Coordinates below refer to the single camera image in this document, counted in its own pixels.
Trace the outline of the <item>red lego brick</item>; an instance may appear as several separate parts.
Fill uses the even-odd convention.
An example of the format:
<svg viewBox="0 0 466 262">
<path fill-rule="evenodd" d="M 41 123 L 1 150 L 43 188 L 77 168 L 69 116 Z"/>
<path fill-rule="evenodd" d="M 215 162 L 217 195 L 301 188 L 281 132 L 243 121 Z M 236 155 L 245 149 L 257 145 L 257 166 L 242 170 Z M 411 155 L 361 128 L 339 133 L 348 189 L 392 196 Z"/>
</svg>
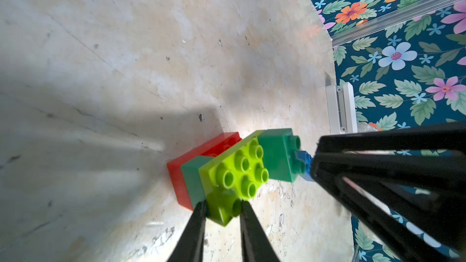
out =
<svg viewBox="0 0 466 262">
<path fill-rule="evenodd" d="M 197 203 L 206 199 L 199 168 L 239 141 L 238 132 L 222 133 L 168 162 L 167 169 L 179 205 L 193 210 Z"/>
</svg>

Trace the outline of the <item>small green lego brick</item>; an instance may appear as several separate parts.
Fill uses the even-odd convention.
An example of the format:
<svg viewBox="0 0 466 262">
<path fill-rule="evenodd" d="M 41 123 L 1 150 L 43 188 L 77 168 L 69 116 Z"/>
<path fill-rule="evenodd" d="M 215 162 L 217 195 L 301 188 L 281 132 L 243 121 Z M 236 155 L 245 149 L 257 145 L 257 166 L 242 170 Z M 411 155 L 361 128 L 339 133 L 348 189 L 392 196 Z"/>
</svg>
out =
<svg viewBox="0 0 466 262">
<path fill-rule="evenodd" d="M 305 162 L 297 157 L 301 140 L 291 128 L 265 130 L 258 141 L 264 150 L 263 162 L 270 179 L 293 183 L 305 173 Z"/>
<path fill-rule="evenodd" d="M 199 202 L 205 201 L 199 168 L 210 162 L 213 157 L 197 156 L 181 166 L 184 182 L 188 190 L 188 195 L 192 208 L 194 209 Z"/>
</svg>

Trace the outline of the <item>lime green lego brick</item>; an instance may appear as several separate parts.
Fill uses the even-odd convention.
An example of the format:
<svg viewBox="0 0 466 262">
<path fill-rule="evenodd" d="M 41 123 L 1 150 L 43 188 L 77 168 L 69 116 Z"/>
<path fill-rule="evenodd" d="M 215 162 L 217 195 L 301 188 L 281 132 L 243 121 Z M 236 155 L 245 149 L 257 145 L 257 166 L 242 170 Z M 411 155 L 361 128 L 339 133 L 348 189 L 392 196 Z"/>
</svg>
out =
<svg viewBox="0 0 466 262">
<path fill-rule="evenodd" d="M 268 182 L 265 150 L 258 140 L 263 132 L 255 131 L 199 168 L 208 218 L 213 222 L 227 226 L 240 215 L 242 201 L 253 199 Z"/>
</svg>

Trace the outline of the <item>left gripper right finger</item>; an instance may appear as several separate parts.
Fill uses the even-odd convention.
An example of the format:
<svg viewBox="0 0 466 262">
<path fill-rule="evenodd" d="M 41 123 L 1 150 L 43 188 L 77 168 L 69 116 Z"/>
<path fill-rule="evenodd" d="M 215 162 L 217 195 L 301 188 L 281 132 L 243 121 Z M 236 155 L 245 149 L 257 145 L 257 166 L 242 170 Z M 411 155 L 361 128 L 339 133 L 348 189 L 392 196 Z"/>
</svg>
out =
<svg viewBox="0 0 466 262">
<path fill-rule="evenodd" d="M 279 262 L 248 201 L 241 202 L 241 252 L 244 262 Z"/>
</svg>

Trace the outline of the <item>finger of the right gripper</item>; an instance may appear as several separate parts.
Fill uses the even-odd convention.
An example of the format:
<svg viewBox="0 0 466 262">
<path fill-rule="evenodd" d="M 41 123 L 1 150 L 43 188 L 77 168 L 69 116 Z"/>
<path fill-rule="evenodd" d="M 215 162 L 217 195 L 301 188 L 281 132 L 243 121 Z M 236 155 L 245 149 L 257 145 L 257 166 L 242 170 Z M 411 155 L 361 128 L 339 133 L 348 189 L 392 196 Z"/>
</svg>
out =
<svg viewBox="0 0 466 262">
<path fill-rule="evenodd" d="M 422 233 L 466 259 L 466 159 L 463 156 L 316 154 L 313 179 L 405 262 L 447 257 L 393 218 L 386 205 Z"/>
<path fill-rule="evenodd" d="M 466 123 L 420 126 L 383 132 L 327 135 L 320 138 L 317 153 L 366 150 L 457 150 L 466 151 Z"/>
</svg>

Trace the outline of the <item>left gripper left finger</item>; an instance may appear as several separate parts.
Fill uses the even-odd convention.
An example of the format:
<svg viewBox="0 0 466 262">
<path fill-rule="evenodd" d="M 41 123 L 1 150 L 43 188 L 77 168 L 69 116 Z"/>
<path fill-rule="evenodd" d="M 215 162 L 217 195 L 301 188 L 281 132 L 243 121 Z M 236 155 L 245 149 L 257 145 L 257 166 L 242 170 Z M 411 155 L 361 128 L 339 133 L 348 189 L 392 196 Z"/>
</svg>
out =
<svg viewBox="0 0 466 262">
<path fill-rule="evenodd" d="M 207 217 L 207 201 L 199 202 L 184 228 L 168 262 L 202 262 Z"/>
</svg>

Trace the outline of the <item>blue lego brick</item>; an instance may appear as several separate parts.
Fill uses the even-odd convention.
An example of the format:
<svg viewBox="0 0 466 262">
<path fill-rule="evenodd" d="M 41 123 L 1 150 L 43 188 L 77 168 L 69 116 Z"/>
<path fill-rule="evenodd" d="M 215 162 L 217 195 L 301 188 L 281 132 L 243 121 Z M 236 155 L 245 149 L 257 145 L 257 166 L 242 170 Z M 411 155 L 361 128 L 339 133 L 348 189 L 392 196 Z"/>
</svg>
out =
<svg viewBox="0 0 466 262">
<path fill-rule="evenodd" d="M 313 157 L 305 150 L 300 150 L 296 153 L 296 157 L 304 164 L 303 173 L 300 176 L 309 182 L 314 182 L 313 178 L 311 177 L 311 165 L 313 162 Z"/>
</svg>

